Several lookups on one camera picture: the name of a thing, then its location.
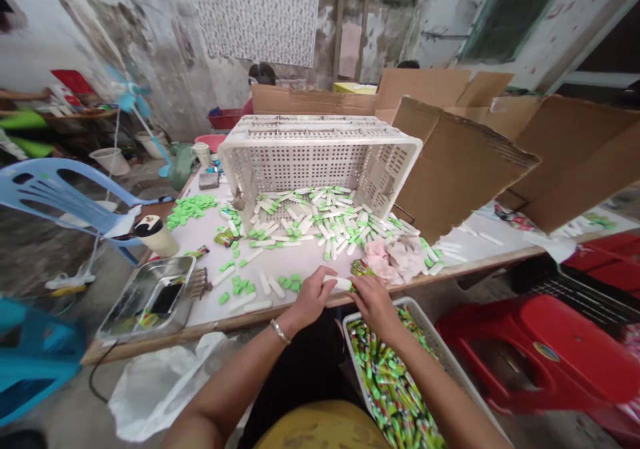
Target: hand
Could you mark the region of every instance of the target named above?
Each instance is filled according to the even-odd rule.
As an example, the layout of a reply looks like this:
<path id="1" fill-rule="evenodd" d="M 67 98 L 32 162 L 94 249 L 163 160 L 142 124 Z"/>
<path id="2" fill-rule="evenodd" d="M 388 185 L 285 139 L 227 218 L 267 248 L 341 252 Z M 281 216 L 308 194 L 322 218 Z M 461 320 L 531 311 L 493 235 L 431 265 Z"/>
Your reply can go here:
<path id="1" fill-rule="evenodd" d="M 391 348 L 397 347 L 407 329 L 395 312 L 385 283 L 379 277 L 368 274 L 360 277 L 352 276 L 349 280 L 358 292 L 345 294 L 353 299 L 365 322 Z"/>
<path id="2" fill-rule="evenodd" d="M 288 338 L 293 338 L 298 331 L 309 326 L 320 317 L 327 304 L 327 299 L 336 285 L 335 280 L 322 283 L 326 275 L 337 273 L 326 266 L 320 266 L 302 283 L 300 293 L 295 302 L 278 318 L 278 325 Z"/>

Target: plastic bag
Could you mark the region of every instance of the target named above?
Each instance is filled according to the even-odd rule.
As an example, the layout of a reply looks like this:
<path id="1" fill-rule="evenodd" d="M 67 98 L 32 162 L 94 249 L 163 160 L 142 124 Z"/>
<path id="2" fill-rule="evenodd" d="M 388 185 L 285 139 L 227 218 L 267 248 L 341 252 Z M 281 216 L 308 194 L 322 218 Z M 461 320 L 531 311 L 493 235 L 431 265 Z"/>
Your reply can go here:
<path id="1" fill-rule="evenodd" d="M 191 150 L 190 143 L 171 143 L 171 152 L 175 155 L 175 160 L 169 171 L 169 184 L 176 191 L 182 191 L 191 176 L 193 160 L 195 155 Z"/>
<path id="2" fill-rule="evenodd" d="M 117 436 L 142 442 L 168 429 L 234 350 L 235 339 L 210 332 L 195 352 L 176 346 L 134 358 L 109 400 Z"/>

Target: black pants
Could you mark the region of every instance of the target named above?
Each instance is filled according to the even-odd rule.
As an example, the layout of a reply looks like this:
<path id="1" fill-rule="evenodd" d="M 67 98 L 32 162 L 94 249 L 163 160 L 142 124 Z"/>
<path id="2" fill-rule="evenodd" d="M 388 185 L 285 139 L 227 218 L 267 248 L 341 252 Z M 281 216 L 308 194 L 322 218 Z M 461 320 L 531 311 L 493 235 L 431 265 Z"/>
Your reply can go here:
<path id="1" fill-rule="evenodd" d="M 367 412 L 338 367 L 344 344 L 342 332 L 327 309 L 300 331 L 262 386 L 238 449 L 252 449 L 282 416 L 310 402 L 342 399 Z"/>

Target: bracelet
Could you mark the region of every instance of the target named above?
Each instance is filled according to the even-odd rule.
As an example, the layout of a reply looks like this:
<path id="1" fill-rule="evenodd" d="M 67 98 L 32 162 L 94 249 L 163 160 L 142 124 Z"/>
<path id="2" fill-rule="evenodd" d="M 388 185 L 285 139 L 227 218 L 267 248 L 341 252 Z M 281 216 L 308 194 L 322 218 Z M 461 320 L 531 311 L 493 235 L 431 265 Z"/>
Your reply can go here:
<path id="1" fill-rule="evenodd" d="M 282 329 L 280 329 L 280 326 L 278 326 L 278 323 L 275 322 L 275 319 L 271 319 L 271 327 L 273 328 L 273 330 L 275 331 L 275 333 L 280 336 L 280 339 L 282 339 L 287 346 L 291 345 L 291 339 L 289 339 L 284 332 L 282 332 Z"/>

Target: dark hair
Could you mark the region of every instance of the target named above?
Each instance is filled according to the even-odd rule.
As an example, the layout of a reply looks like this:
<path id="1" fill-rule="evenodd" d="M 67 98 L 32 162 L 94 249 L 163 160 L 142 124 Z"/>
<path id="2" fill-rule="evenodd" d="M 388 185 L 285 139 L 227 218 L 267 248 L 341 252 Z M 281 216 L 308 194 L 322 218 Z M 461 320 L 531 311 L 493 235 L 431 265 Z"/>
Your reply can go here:
<path id="1" fill-rule="evenodd" d="M 254 78 L 258 84 L 275 86 L 275 71 L 266 63 L 252 65 L 249 68 L 249 77 Z"/>
<path id="2" fill-rule="evenodd" d="M 406 61 L 400 62 L 397 67 L 401 69 L 420 69 L 420 63 L 415 59 L 407 59 Z"/>

